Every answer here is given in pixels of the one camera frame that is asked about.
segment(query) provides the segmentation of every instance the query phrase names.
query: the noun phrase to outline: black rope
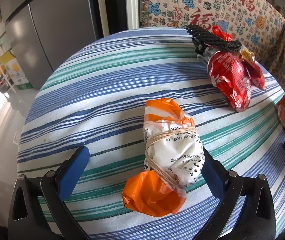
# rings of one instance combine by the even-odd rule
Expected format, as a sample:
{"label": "black rope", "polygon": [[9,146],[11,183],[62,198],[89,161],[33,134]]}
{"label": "black rope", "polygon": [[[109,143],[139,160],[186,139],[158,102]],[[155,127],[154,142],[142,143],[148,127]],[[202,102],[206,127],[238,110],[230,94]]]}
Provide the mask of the black rope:
{"label": "black rope", "polygon": [[208,44],[217,48],[222,52],[238,52],[241,49],[241,43],[239,41],[225,41],[215,34],[204,30],[199,25],[189,24],[186,27],[187,32],[202,43]]}

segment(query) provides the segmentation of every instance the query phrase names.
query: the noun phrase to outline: blue gripper pad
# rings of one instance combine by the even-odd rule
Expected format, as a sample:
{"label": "blue gripper pad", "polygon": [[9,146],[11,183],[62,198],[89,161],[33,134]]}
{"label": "blue gripper pad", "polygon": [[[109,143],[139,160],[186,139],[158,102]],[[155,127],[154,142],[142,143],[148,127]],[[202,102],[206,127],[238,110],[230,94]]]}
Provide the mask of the blue gripper pad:
{"label": "blue gripper pad", "polygon": [[89,162],[89,150],[86,146],[78,148],[79,153],[73,162],[69,165],[67,171],[59,181],[58,195],[61,201],[68,198],[74,190],[82,172]]}
{"label": "blue gripper pad", "polygon": [[201,174],[204,177],[213,196],[222,200],[225,195],[224,182],[219,178],[217,172],[207,159],[205,160],[204,166],[201,169]]}

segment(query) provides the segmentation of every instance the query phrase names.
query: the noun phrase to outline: table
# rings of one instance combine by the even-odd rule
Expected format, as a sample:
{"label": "table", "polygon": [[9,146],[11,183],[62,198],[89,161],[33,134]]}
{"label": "table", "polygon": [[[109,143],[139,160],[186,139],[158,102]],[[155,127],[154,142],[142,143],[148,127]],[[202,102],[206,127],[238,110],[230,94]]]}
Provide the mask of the table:
{"label": "table", "polygon": [[[211,85],[185,30],[144,28],[101,39],[70,57],[40,90],[21,134],[18,173],[43,176],[74,148],[87,145],[89,164],[65,202],[92,239],[191,239],[218,203],[201,176],[186,188],[177,215],[132,212],[121,198],[126,180],[143,170],[145,101],[172,98],[193,117],[206,149],[227,170],[267,176],[279,234],[285,226],[285,131],[274,104],[284,92],[262,69],[266,91],[252,87],[249,108],[236,113]],[[44,199],[40,202],[58,232]]]}

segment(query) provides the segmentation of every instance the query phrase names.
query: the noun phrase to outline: cardboard box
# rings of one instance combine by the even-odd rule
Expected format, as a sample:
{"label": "cardboard box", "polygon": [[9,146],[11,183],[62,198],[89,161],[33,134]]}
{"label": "cardboard box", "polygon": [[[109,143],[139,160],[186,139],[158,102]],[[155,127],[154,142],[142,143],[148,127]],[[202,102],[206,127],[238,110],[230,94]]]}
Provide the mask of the cardboard box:
{"label": "cardboard box", "polygon": [[22,71],[17,59],[10,51],[6,52],[0,57],[0,62],[6,67],[6,70],[13,83],[19,90],[33,88],[29,80],[25,77],[25,74]]}
{"label": "cardboard box", "polygon": [[20,78],[25,76],[17,59],[11,54],[10,51],[7,51],[0,57],[0,62],[6,67],[6,70],[11,78]]}
{"label": "cardboard box", "polygon": [[33,86],[29,83],[28,79],[25,76],[20,78],[11,78],[11,79],[19,90],[33,88]]}

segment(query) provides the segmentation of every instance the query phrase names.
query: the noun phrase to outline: patterned couch cover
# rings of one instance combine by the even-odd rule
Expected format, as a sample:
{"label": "patterned couch cover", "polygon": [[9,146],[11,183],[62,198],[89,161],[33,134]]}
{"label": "patterned couch cover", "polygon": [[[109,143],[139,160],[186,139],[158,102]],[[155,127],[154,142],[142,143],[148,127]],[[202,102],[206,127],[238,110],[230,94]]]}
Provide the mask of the patterned couch cover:
{"label": "patterned couch cover", "polygon": [[285,19],[266,0],[142,0],[142,27],[213,25],[254,51],[285,90]]}

